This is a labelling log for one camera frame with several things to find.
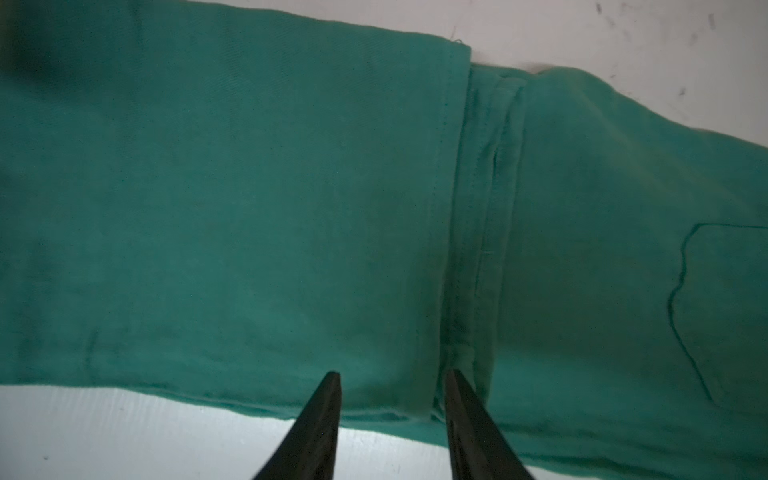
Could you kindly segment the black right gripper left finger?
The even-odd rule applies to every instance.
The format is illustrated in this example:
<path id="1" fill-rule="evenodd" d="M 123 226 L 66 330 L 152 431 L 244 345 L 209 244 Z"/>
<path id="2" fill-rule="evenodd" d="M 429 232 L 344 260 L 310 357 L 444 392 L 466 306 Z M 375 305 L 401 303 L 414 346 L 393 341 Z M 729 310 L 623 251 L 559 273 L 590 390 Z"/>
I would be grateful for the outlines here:
<path id="1" fill-rule="evenodd" d="M 254 480 L 331 480 L 342 406 L 341 376 L 329 372 Z"/>

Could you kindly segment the green trousers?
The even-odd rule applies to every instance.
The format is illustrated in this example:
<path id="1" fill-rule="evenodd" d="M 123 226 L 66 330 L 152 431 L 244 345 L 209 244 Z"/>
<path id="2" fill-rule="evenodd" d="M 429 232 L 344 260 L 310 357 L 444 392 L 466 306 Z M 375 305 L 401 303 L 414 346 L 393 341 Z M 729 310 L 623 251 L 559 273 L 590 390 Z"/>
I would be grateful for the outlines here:
<path id="1" fill-rule="evenodd" d="M 767 151 L 580 70 L 189 1 L 1 19 L 1 381 L 767 475 Z"/>

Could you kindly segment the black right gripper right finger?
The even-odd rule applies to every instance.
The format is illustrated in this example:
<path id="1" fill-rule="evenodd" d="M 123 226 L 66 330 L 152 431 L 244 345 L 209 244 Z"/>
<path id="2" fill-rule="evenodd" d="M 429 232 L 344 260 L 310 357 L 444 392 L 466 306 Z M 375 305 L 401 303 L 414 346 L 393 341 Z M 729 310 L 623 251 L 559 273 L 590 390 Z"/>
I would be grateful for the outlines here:
<path id="1" fill-rule="evenodd" d="M 444 409 L 453 480 L 534 480 L 459 370 L 445 375 Z"/>

